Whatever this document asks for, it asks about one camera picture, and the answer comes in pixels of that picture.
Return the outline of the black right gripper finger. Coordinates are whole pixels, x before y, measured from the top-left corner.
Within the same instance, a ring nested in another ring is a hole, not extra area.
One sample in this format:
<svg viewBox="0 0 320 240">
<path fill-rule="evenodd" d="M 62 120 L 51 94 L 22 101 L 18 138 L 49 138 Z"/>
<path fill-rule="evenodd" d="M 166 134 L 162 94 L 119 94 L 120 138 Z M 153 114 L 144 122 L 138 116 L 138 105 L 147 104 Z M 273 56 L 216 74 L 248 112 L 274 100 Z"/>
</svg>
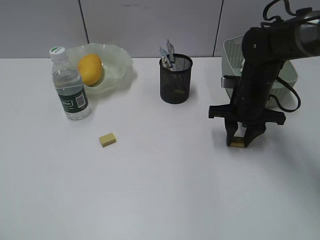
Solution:
<svg viewBox="0 0 320 240">
<path fill-rule="evenodd" d="M 238 122 L 225 119 L 224 125 L 226 129 L 226 145 L 230 147 L 232 138 L 238 130 Z"/>
<path fill-rule="evenodd" d="M 244 134 L 244 147 L 247 148 L 250 143 L 258 136 L 264 134 L 266 125 L 248 125 Z"/>
</svg>

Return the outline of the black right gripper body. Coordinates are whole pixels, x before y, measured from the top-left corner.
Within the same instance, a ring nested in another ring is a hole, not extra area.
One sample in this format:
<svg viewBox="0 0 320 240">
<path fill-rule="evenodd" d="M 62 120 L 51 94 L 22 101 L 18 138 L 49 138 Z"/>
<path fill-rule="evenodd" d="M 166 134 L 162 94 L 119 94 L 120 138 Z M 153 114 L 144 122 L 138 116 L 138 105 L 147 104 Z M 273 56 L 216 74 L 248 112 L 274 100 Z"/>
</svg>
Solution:
<svg viewBox="0 0 320 240">
<path fill-rule="evenodd" d="M 229 104 L 211 105 L 208 110 L 208 117 L 223 118 L 226 129 L 234 129 L 235 124 L 241 123 L 247 131 L 263 131 L 266 123 L 283 125 L 286 117 L 283 112 L 266 108 L 266 95 L 240 95 L 232 96 Z"/>
</svg>

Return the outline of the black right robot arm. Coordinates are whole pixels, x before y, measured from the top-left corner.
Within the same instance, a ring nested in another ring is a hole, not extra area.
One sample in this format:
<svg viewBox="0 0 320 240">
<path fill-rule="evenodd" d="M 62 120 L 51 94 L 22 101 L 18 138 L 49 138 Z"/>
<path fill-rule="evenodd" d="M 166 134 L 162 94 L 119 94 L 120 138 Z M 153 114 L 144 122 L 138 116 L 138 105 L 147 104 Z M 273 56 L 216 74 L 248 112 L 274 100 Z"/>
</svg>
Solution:
<svg viewBox="0 0 320 240">
<path fill-rule="evenodd" d="M 208 117 L 223 118 L 226 144 L 234 142 L 246 148 L 266 131 L 266 123 L 283 125 L 288 109 L 281 111 L 266 108 L 275 81 L 290 91 L 279 73 L 286 61 L 318 57 L 320 55 L 320 12 L 312 8 L 296 11 L 294 18 L 283 21 L 279 17 L 272 23 L 263 22 L 252 27 L 242 39 L 244 65 L 241 76 L 224 75 L 223 88 L 232 89 L 229 104 L 211 105 Z"/>
</svg>

